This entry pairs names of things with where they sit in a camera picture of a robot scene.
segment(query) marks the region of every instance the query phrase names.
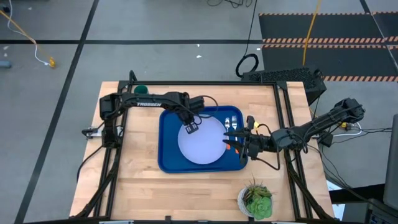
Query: concrete floor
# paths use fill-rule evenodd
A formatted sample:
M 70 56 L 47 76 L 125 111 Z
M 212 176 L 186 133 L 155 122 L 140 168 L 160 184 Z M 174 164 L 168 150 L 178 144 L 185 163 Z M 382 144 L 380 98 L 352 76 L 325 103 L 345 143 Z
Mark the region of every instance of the concrete floor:
M 92 2 L 14 1 L 14 19 L 36 39 L 78 40 Z M 366 2 L 371 11 L 398 11 L 396 0 Z M 316 3 L 259 0 L 257 12 L 312 12 Z M 100 0 L 87 39 L 245 39 L 252 7 L 233 9 L 226 2 L 210 7 L 205 0 Z M 363 12 L 363 8 L 359 0 L 324 0 L 320 12 Z M 0 39 L 24 39 L 7 30 L 2 17 L 0 26 Z M 252 39 L 260 38 L 255 18 Z M 76 50 L 76 45 L 42 47 L 54 56 L 57 69 L 37 62 L 33 45 L 0 45 L 0 60 L 13 64 L 10 70 L 0 70 L 0 101 L 6 105 L 0 107 L 2 223 L 15 220 Z M 248 53 L 259 53 L 258 47 L 250 45 Z M 234 68 L 244 49 L 239 44 L 85 45 L 25 222 L 68 217 L 86 144 L 80 131 L 91 124 L 101 82 L 126 79 L 130 69 L 140 80 L 239 80 Z M 356 98 L 366 108 L 363 128 L 391 126 L 392 115 L 398 113 L 397 83 L 326 85 L 318 113 L 346 97 Z M 325 148 L 325 154 L 352 186 L 380 184 L 385 178 L 388 145 L 388 134 L 373 134 Z

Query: black metal frame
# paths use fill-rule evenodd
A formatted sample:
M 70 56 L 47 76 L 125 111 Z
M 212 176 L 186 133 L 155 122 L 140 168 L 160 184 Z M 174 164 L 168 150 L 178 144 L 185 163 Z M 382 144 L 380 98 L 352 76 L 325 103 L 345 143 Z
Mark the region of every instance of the black metal frame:
M 293 114 L 292 114 L 292 109 L 290 106 L 290 99 L 289 99 L 289 93 L 287 91 L 287 84 L 286 82 L 242 82 L 242 81 L 231 81 L 231 82 L 223 82 L 223 81 L 137 81 L 137 78 L 133 73 L 130 73 L 130 77 L 128 81 L 119 81 L 118 85 L 118 92 L 122 92 L 125 88 L 127 88 L 127 91 L 132 90 L 133 85 L 254 85 L 254 86 L 272 86 L 274 89 L 274 96 L 275 96 L 275 104 L 277 108 L 277 115 L 278 115 L 278 120 L 279 120 L 279 126 L 280 128 L 285 127 L 284 123 L 284 117 L 282 113 L 282 105 L 280 102 L 280 95 L 279 95 L 279 87 L 282 89 L 283 94 L 284 94 L 284 101 L 286 104 L 286 110 L 287 110 L 287 117 L 289 120 L 289 126 L 294 125 L 294 120 L 293 120 Z M 121 126 L 122 129 L 125 129 L 124 127 L 126 126 L 127 123 L 127 114 L 128 112 L 126 111 L 121 120 Z M 114 157 L 114 162 L 116 163 L 116 175 L 112 178 L 110 182 L 110 188 L 109 188 L 109 197 L 108 201 L 106 204 L 106 213 L 105 216 L 100 216 L 100 210 L 102 206 L 102 197 L 99 197 L 99 200 L 95 204 L 94 208 L 94 213 L 93 217 L 85 217 L 85 218 L 79 218 L 79 217 L 71 217 L 71 219 L 68 220 L 54 220 L 54 221 L 47 221 L 47 222 L 40 222 L 40 223 L 46 223 L 46 224 L 53 224 L 53 223 L 98 223 L 99 221 L 110 221 L 111 219 L 111 212 L 112 212 L 112 207 L 113 207 L 113 202 L 114 202 L 114 195 L 115 195 L 115 190 L 116 190 L 116 181 L 118 178 L 118 169 L 119 169 L 119 161 L 121 157 L 121 150 L 123 148 L 123 140 L 124 140 L 124 135 L 121 135 L 121 145 L 117 148 L 107 148 L 105 155 L 104 155 L 104 163 L 101 171 L 101 178 L 99 181 L 99 184 L 101 185 L 104 181 L 105 178 L 107 177 L 107 172 L 109 168 L 109 162 L 110 162 L 110 155 L 112 153 L 112 150 L 115 150 L 115 157 Z M 285 161 L 287 164 L 290 164 L 292 166 L 292 163 L 290 163 L 291 158 L 289 151 L 284 151 L 285 152 Z M 296 157 L 296 165 L 297 165 L 297 170 L 298 170 L 298 175 L 301 179 L 301 181 L 304 183 L 305 186 L 305 176 L 304 176 L 304 170 L 303 170 L 303 165 L 302 165 L 302 159 L 300 156 L 299 152 L 295 152 L 295 157 Z M 303 220 L 303 218 L 300 215 L 300 205 L 299 205 L 299 200 L 297 197 L 297 190 L 296 190 L 296 185 L 293 181 L 293 179 L 289 176 L 289 187 L 290 187 L 290 194 L 292 197 L 292 206 L 294 210 L 294 216 L 296 222 L 299 220 Z M 306 213 L 306 220 L 309 221 L 308 223 L 329 223 L 327 220 L 317 220 L 313 219 L 312 217 L 312 209 L 307 202 L 307 200 L 304 198 L 304 205 L 305 205 L 305 213 Z M 222 222 L 214 222 L 214 221 L 207 221 L 207 223 L 252 223 L 254 220 L 249 219 L 247 222 L 235 222 L 235 221 L 222 221 Z M 199 221 L 171 221 L 170 216 L 166 216 L 165 220 L 134 220 L 134 223 L 198 223 Z

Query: green succulent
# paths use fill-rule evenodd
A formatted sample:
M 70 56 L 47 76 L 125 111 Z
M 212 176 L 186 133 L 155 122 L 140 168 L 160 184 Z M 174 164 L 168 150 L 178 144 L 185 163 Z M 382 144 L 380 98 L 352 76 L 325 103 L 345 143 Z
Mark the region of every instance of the green succulent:
M 272 202 L 269 197 L 256 197 L 252 203 L 246 205 L 246 208 L 256 220 L 269 218 L 272 215 Z

